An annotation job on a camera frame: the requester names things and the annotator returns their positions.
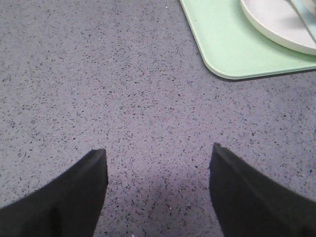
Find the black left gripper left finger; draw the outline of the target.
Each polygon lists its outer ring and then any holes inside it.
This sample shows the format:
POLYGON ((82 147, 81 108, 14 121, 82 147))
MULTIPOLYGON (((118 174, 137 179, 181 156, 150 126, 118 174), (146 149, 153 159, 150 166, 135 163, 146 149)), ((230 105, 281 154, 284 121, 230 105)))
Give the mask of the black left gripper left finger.
POLYGON ((92 150, 59 177, 0 210, 2 237, 91 237, 108 185, 106 151, 92 150))

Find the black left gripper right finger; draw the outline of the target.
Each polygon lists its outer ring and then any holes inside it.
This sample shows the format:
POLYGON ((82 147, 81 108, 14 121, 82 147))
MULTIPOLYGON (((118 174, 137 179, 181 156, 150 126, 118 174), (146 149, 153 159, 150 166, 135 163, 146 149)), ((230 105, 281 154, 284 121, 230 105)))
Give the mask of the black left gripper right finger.
POLYGON ((268 178, 215 143, 210 196, 226 237, 314 237, 316 203, 268 178))

